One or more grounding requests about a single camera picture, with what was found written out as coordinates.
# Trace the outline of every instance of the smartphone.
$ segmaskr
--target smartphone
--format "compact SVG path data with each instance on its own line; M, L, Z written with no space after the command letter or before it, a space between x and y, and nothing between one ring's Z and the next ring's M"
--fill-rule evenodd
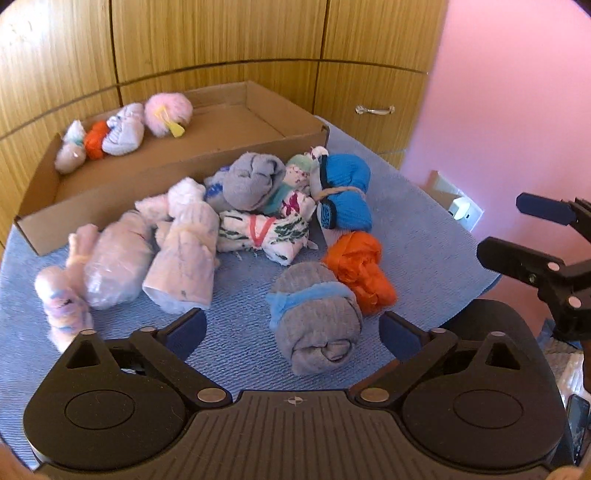
M581 449L587 424L589 423L590 405L587 400L578 395L571 395L566 404L566 415L569 419L570 433L573 435L573 456L574 464L581 463Z

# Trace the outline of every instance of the rolled sock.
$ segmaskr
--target rolled sock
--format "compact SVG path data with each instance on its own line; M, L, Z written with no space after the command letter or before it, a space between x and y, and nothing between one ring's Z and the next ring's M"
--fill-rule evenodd
M85 135L86 131L82 126L82 122L80 122L80 120L74 120L72 124L68 127L68 130L64 135L63 141L64 143L75 143L79 147L82 147L84 144Z
M310 171L310 194L313 198L316 198L325 188L329 188L329 186L322 185L320 181L320 162L315 161Z
M84 146L72 142L64 143L56 155L56 170L66 175L72 173L86 161Z
M305 192L310 186L310 172L313 160L307 155L294 155L285 165L285 177L283 183L290 187Z
M298 214L275 219L231 210L220 214L217 251L253 248L279 265L290 265L302 247L317 248L308 234L308 222Z
M316 216L318 218L318 223L321 225L322 235L324 236L324 241L326 241L327 247L332 247L343 235L347 235L351 233L349 230L340 230L338 228L327 229L322 227L322 206L316 209Z
M215 175L208 177L203 182L205 184L204 200L215 210L216 213L233 210L223 195L223 180L230 170L230 167L220 168Z
M102 232L85 267L91 307L107 309L138 297L152 261L151 233L136 210L125 212Z
M326 148L324 148L322 145L319 145L318 147L311 148L310 151L306 153L306 155L314 160L320 160L320 157L329 155L329 151L326 150Z
M349 190L329 195L321 200L319 209L322 228L371 231L371 211L359 192Z
M205 187L190 178L168 191L174 221L158 224L161 250L143 284L145 293L167 313L211 306L219 217L203 201L204 194Z
M265 215L277 215L283 218L298 213L306 222L309 222L315 210L316 202L311 197L284 183L261 211Z
M47 314L48 338L61 353L78 333L93 327L87 303L76 294L60 267L54 265L41 270L35 279L35 291Z
M70 251L66 260L66 275L71 287L83 299L86 298L84 268L92 256L98 239L99 229L92 223L81 226L76 233L68 236Z
M366 232L352 232L332 245L322 261L347 285L364 315L378 313L396 303L392 284L378 266L382 245Z
M325 189L352 186L367 192L370 178L367 163L357 155L336 154L320 160L320 181Z
M192 116L193 104L182 93L156 93L145 104L144 123L156 137L182 136L181 125L188 126Z
M107 120L111 129L103 139L102 149L109 155L125 155L139 148L144 139L144 106L125 105L117 115Z
M267 301L272 313L281 313L269 326L294 374L331 371L350 359L361 334L361 311L355 295L325 265L292 265L275 281Z
M135 209L152 227L158 222L170 219L168 215L168 195L166 193L135 202Z
M281 186L285 165L274 155L245 153L231 166L222 182L223 196L236 210L262 208Z

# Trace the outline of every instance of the wooden wardrobe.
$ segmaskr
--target wooden wardrobe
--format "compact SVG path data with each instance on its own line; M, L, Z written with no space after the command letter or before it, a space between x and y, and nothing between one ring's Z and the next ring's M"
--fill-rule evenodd
M16 0L0 15L0 256L53 135L156 92L254 80L398 167L446 7L446 0Z

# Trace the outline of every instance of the pink wall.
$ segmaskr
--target pink wall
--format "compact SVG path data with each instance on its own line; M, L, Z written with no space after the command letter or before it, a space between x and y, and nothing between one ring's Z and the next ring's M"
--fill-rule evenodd
M473 233L591 258L570 228L517 212L523 191L591 200L591 18L571 0L450 0L423 111L402 172L440 170L485 211ZM533 329L548 311L504 279L489 297Z

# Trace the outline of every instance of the metal handle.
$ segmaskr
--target metal handle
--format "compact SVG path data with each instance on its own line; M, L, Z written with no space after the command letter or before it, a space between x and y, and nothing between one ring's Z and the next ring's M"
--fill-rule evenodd
M371 113L373 115L391 115L394 113L396 108L394 105L390 105L387 109L384 110L376 110L374 108L365 108L363 105L358 105L355 107L355 112L358 115L363 115L364 113Z

